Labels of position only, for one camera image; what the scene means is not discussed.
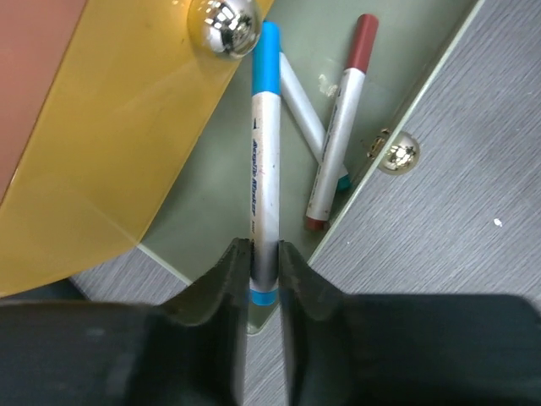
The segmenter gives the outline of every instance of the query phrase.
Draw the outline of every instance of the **yellow panel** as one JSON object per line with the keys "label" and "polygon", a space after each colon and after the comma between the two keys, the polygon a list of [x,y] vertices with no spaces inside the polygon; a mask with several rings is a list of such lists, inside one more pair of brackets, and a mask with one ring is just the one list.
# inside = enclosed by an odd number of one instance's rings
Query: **yellow panel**
{"label": "yellow panel", "polygon": [[188,5],[87,3],[0,206],[0,295],[142,238],[237,67],[193,49]]}

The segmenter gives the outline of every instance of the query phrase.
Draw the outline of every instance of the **metallic ball knob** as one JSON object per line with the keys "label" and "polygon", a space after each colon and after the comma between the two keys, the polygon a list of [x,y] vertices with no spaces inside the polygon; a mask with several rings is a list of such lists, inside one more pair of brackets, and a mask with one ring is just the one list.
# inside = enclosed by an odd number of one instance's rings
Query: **metallic ball knob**
{"label": "metallic ball knob", "polygon": [[[388,130],[383,130],[383,134],[388,135]],[[387,141],[385,136],[379,136],[375,139],[370,152],[369,158],[375,159],[375,157],[381,153],[384,145]],[[395,138],[392,145],[384,152],[382,152],[383,159],[380,162],[378,168],[390,175],[403,175],[411,171],[421,155],[419,143],[412,137],[411,134],[406,131],[401,131]]]}
{"label": "metallic ball knob", "polygon": [[194,44],[225,59],[240,59],[254,49],[262,24],[255,0],[193,0],[189,6]]}

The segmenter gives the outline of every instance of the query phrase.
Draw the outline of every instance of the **red marker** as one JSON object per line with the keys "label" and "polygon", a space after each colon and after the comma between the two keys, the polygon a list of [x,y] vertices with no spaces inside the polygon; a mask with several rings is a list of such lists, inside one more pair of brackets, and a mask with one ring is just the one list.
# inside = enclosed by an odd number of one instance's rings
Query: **red marker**
{"label": "red marker", "polygon": [[306,227],[311,230],[324,229],[331,214],[336,184],[346,155],[377,30],[378,19],[372,14],[363,14],[358,18],[349,58],[340,88],[336,93],[331,122],[325,136],[323,157],[306,211]]}

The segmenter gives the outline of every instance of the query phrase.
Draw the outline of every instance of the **drawer knob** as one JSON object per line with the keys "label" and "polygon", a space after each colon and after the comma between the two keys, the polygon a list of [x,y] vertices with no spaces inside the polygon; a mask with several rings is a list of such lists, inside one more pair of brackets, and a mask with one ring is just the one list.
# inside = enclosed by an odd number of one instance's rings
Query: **drawer knob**
{"label": "drawer knob", "polygon": [[220,58],[236,60],[252,51],[261,26],[255,0],[193,0],[189,6],[191,40]]}
{"label": "drawer knob", "polygon": [[[381,131],[382,135],[374,140],[368,157],[375,159],[382,153],[385,143],[391,133],[388,129]],[[390,175],[403,175],[411,171],[416,165],[421,155],[419,143],[406,131],[401,131],[395,138],[392,145],[383,152],[383,159],[378,168]]]}

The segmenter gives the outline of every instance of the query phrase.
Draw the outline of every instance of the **blue marker cap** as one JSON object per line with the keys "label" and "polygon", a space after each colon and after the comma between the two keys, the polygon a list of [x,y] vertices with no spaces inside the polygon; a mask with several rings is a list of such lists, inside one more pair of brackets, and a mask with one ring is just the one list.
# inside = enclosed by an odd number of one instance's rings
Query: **blue marker cap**
{"label": "blue marker cap", "polygon": [[252,302],[254,302],[254,305],[258,306],[272,305],[274,302],[276,302],[277,292],[278,289],[266,293],[255,292],[254,290],[250,289],[250,293],[252,294]]}
{"label": "blue marker cap", "polygon": [[252,57],[252,96],[262,91],[280,95],[280,29],[265,21]]}
{"label": "blue marker cap", "polygon": [[349,175],[344,175],[338,179],[338,185],[336,186],[337,192],[343,192],[348,190],[352,186],[352,181],[349,179]]}

